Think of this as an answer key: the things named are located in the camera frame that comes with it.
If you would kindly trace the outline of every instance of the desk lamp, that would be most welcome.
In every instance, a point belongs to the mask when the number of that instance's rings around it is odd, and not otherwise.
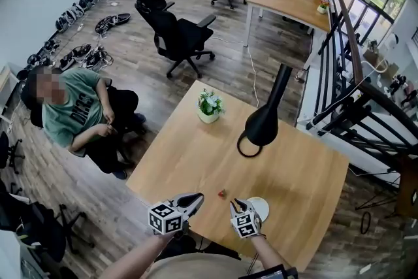
[[[258,156],[263,149],[263,146],[270,144],[276,138],[279,129],[277,107],[283,96],[291,73],[291,67],[284,64],[280,65],[267,104],[257,109],[248,117],[245,130],[242,132],[236,143],[239,153],[244,157],[251,158]],[[240,144],[244,138],[247,138],[252,144],[259,147],[255,154],[247,155],[241,151]]]

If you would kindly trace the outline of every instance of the forearm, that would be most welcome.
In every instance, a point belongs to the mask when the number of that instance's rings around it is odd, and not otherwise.
[[[74,140],[72,141],[72,144],[68,147],[68,150],[72,152],[79,151],[79,149],[85,146],[91,140],[91,138],[93,138],[96,135],[96,128],[94,126],[90,127],[89,129],[75,136]]]
[[[102,78],[100,78],[99,81],[97,82],[95,90],[102,106],[109,107],[110,106],[109,96],[107,94],[106,84],[104,82],[105,81]]]
[[[139,279],[170,242],[172,236],[151,236],[142,246],[133,249],[109,266],[100,279]]]
[[[267,242],[263,236],[254,236],[250,238],[255,250],[259,254],[259,259],[265,269],[271,269],[277,265],[283,264],[285,269],[290,265],[286,260]]]

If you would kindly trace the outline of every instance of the green t-shirt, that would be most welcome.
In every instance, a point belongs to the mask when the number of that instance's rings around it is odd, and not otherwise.
[[[74,68],[59,76],[68,100],[63,105],[44,104],[42,123],[46,134],[66,148],[74,136],[102,122],[103,108],[95,87],[100,76],[92,70]]]

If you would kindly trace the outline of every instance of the window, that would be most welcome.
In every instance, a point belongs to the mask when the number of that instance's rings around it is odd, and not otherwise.
[[[348,9],[351,25],[355,33],[360,34],[360,44],[372,40],[381,42],[393,24],[405,0],[344,0]],[[342,31],[347,33],[346,25]]]

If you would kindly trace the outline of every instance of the flower pot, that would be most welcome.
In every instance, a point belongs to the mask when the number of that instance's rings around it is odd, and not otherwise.
[[[204,112],[202,112],[199,108],[197,109],[197,115],[204,123],[212,123],[215,122],[219,118],[219,114],[213,114],[213,115],[206,115]]]
[[[326,8],[323,8],[323,7],[321,7],[321,6],[318,6],[318,8],[316,9],[319,13],[321,13],[321,14],[325,14],[325,13],[327,13],[327,9]]]

